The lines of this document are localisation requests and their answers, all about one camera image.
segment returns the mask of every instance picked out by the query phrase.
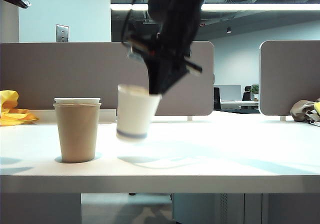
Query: stacked cups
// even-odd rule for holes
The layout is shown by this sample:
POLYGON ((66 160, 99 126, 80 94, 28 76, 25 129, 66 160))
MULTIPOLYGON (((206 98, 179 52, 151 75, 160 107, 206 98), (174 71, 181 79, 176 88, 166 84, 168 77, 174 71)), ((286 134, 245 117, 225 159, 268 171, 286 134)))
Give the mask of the stacked cups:
POLYGON ((100 98, 55 98, 61 157, 66 163, 95 158, 100 98))

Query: gray cubicle partition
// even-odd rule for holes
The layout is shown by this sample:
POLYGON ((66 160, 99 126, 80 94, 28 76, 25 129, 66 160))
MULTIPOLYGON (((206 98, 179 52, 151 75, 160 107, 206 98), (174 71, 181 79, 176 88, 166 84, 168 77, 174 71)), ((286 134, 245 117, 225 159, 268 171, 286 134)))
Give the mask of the gray cubicle partition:
MULTIPOLYGON (((213 45, 192 44, 199 76, 186 75, 160 101, 159 116, 208 115, 213 110, 213 45)), ((145 64, 127 58, 118 42, 0 44, 0 89, 19 93, 18 107, 53 109, 54 97, 100 97, 116 109, 118 84, 148 87, 145 64)))
POLYGON ((289 116, 299 100, 320 97, 320 41, 271 40, 260 47, 260 111, 289 116))

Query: blue stripe on cup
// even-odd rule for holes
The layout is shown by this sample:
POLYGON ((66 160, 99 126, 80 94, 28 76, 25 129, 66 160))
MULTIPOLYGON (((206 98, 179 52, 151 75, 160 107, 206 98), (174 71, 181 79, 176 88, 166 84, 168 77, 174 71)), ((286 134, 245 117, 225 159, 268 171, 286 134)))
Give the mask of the blue stripe on cup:
POLYGON ((119 129, 116 130, 116 132, 125 137, 125 138, 132 138, 132 139, 144 139, 147 137, 147 133, 144 133, 144 134, 131 134, 131 133, 127 133, 127 132, 123 132, 119 129))

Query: paper cup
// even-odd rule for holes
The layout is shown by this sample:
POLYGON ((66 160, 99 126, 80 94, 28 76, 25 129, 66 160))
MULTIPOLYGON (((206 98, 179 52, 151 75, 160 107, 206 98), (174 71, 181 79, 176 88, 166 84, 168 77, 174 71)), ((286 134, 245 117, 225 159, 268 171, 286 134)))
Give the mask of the paper cup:
POLYGON ((150 95, 144 87, 118 85, 117 137, 127 141, 146 138, 160 99, 160 94, 150 95))
POLYGON ((101 103, 54 103, 53 106, 62 161, 80 163, 95 158, 101 103))

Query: potted plant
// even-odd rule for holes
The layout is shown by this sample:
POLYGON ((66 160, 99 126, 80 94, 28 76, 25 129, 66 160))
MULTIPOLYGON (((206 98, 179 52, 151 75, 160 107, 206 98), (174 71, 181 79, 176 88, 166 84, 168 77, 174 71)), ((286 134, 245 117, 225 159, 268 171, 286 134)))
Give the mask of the potted plant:
POLYGON ((251 99, 257 102, 259 100, 259 85, 258 84, 251 85, 250 92, 251 92, 251 97, 253 96, 253 98, 251 99))

